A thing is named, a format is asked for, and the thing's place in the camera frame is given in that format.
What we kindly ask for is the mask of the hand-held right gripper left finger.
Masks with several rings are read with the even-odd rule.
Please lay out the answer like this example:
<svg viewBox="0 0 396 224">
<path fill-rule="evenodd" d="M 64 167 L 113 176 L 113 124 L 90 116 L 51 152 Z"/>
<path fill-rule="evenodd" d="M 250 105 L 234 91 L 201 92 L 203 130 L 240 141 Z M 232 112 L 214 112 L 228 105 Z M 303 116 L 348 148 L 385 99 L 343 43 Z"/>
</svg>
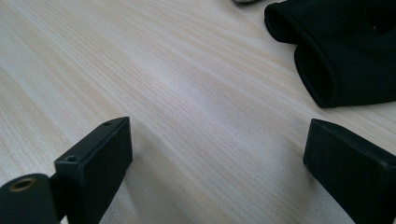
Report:
<svg viewBox="0 0 396 224">
<path fill-rule="evenodd" d="M 106 121 L 55 162 L 60 212 L 69 224 L 98 224 L 133 161 L 130 119 Z"/>
</svg>

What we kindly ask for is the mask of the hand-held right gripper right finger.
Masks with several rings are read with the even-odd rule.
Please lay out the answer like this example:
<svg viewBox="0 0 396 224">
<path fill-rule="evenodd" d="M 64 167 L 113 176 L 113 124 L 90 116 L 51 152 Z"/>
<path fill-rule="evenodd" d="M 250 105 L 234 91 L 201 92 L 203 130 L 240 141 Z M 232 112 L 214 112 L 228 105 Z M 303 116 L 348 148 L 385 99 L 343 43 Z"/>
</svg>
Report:
<svg viewBox="0 0 396 224">
<path fill-rule="evenodd" d="M 303 163 L 356 224 L 396 219 L 396 156 L 328 121 L 310 123 Z"/>
</svg>

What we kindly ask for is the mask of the black glove with strap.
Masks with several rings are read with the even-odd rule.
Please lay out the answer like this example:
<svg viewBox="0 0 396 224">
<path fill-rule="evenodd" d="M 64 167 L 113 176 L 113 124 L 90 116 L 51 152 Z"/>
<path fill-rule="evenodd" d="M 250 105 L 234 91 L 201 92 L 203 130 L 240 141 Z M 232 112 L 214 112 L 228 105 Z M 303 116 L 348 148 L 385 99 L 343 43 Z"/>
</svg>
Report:
<svg viewBox="0 0 396 224">
<path fill-rule="evenodd" d="M 396 0 L 285 0 L 264 10 L 321 108 L 396 101 Z"/>
</svg>

